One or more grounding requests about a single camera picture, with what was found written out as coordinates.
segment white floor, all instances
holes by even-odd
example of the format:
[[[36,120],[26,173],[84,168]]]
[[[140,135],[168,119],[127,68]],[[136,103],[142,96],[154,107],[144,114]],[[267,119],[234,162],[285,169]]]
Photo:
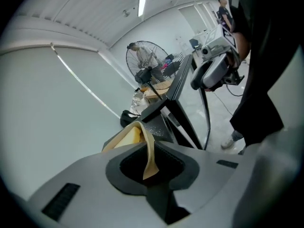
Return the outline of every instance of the white floor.
[[[238,73],[240,76],[245,75],[245,78],[238,86],[229,85],[230,91],[235,95],[243,94],[247,81],[248,69],[249,66],[246,63],[242,63]],[[192,74],[189,73],[180,96],[180,104],[195,129],[199,140],[203,143],[207,133],[206,118],[199,92],[193,90],[190,86],[191,77]],[[226,150],[223,150],[220,146],[221,142],[232,134],[233,127],[230,124],[231,114],[215,94],[223,101],[232,114],[238,107],[242,98],[230,94],[225,85],[217,89],[214,93],[206,92],[211,120],[211,132],[206,150],[209,152],[237,154],[245,147],[244,139],[237,141],[231,148]]]

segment ceiling light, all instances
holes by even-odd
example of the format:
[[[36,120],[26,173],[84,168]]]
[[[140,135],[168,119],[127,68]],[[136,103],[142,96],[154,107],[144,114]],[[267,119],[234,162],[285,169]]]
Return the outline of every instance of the ceiling light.
[[[138,1],[138,14],[137,16],[143,15],[143,9],[144,9],[144,4],[146,3],[146,0],[139,0]]]

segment person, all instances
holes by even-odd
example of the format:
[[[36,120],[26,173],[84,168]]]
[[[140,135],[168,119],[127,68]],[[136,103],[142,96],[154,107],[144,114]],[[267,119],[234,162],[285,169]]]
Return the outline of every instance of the person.
[[[222,17],[222,19],[225,21],[225,23],[227,25],[226,28],[231,31],[233,19],[230,15],[228,9],[226,8],[227,0],[218,0],[218,2],[220,4],[218,13]]]
[[[230,123],[249,146],[283,128],[267,92],[291,61],[300,45],[300,37],[282,33],[281,11],[273,10],[269,0],[229,0],[229,4],[232,24],[228,16],[227,19],[237,41],[240,60],[244,60],[251,50],[246,87]],[[291,10],[285,14],[284,20],[293,21],[295,16],[296,12]],[[301,29],[298,24],[286,23],[284,31]],[[284,54],[278,56],[281,48],[284,48]]]
[[[162,75],[160,67],[161,62],[157,58],[154,52],[152,52],[147,47],[139,47],[134,42],[130,43],[127,47],[128,49],[135,51],[137,58],[139,60],[138,67],[139,68],[148,68],[151,67],[151,75],[156,78],[160,82],[164,82],[164,76]]]

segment white sneaker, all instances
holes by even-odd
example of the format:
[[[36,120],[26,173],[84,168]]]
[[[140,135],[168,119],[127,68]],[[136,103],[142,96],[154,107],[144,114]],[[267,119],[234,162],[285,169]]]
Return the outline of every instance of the white sneaker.
[[[232,145],[234,144],[234,141],[232,139],[232,136],[230,135],[224,142],[222,142],[220,144],[220,146],[223,148],[223,149],[227,149],[229,147],[231,147]]]

